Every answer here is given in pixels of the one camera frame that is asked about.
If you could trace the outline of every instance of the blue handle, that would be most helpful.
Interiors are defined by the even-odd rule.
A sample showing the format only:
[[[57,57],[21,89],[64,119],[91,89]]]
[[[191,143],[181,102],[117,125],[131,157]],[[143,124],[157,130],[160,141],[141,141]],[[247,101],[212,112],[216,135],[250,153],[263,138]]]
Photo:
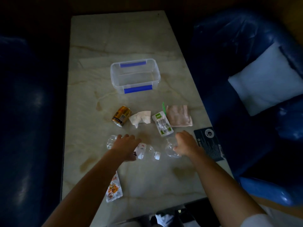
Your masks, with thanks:
[[[127,93],[140,92],[140,91],[146,91],[146,90],[152,90],[152,85],[126,88],[126,89],[124,89],[124,93],[127,94]]]
[[[133,66],[139,66],[139,65],[145,65],[146,61],[140,61],[135,63],[129,63],[129,64],[120,64],[121,68],[127,68],[127,67],[133,67]]]

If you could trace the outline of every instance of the gold beverage can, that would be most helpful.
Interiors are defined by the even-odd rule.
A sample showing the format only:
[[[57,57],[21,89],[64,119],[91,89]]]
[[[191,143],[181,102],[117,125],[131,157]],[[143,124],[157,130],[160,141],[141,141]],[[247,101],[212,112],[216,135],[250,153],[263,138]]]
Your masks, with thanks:
[[[122,106],[113,116],[112,121],[122,127],[131,115],[131,110],[128,107]]]

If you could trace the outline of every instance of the plastic storage box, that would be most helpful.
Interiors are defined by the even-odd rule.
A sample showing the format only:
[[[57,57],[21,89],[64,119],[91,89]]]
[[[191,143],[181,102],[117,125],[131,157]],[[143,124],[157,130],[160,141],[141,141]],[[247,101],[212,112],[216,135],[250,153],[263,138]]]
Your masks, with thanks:
[[[111,65],[112,85],[119,94],[156,89],[161,80],[154,59],[126,61]]]

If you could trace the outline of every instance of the forearm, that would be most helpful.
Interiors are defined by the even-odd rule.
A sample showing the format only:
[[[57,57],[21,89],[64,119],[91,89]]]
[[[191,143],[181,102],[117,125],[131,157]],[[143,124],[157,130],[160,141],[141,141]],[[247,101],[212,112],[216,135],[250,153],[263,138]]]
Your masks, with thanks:
[[[89,226],[122,162],[115,150],[105,153],[58,205],[43,227]]]
[[[189,158],[222,226],[240,226],[247,217],[265,213],[247,192],[204,152],[195,152]]]

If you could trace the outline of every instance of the hand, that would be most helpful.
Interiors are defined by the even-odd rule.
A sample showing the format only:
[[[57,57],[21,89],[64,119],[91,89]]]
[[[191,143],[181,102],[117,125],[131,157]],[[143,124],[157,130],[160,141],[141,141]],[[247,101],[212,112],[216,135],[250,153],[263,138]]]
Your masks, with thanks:
[[[199,147],[194,137],[187,131],[178,132],[176,134],[178,146],[174,147],[174,151],[179,155],[190,156],[195,153],[204,153],[204,149]]]
[[[135,139],[134,135],[129,136],[126,134],[123,138],[122,135],[118,135],[112,149],[119,152],[124,161],[134,161],[136,160],[134,149],[136,149],[140,142],[141,139]]]

